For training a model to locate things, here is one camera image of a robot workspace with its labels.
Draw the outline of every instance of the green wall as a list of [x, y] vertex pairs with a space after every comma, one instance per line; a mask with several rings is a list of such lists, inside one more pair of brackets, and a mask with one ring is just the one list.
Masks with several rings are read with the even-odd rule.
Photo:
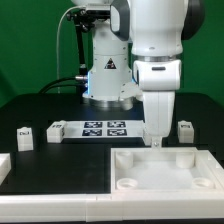
[[[71, 6], [70, 0], [0, 0], [0, 106], [56, 79], [57, 26]], [[205, 24], [184, 42], [180, 91], [205, 93], [224, 106], [224, 1], [205, 0], [205, 6]], [[90, 36], [84, 40], [91, 66]], [[77, 74], [74, 26], [66, 21], [60, 55], [61, 77]]]

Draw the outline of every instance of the small white block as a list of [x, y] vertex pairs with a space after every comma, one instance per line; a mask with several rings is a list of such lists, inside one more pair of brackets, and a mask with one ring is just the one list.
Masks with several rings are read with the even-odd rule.
[[178, 122], [178, 138], [180, 143], [194, 143], [194, 128], [191, 122]]
[[32, 129], [27, 127], [17, 129], [17, 143], [19, 151], [33, 150]]
[[11, 161], [9, 154], [0, 154], [0, 185], [11, 170]]
[[61, 143], [65, 135], [66, 125], [66, 121], [54, 122], [47, 129], [47, 141], [49, 143]]

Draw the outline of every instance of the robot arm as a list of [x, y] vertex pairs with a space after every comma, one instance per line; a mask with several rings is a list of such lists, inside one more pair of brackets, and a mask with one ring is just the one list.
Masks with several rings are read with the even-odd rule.
[[192, 37], [202, 25], [202, 0], [115, 0], [111, 14], [112, 31], [122, 40], [132, 39], [145, 135], [152, 138], [152, 147], [161, 147], [171, 129], [175, 90], [180, 87], [181, 40]]

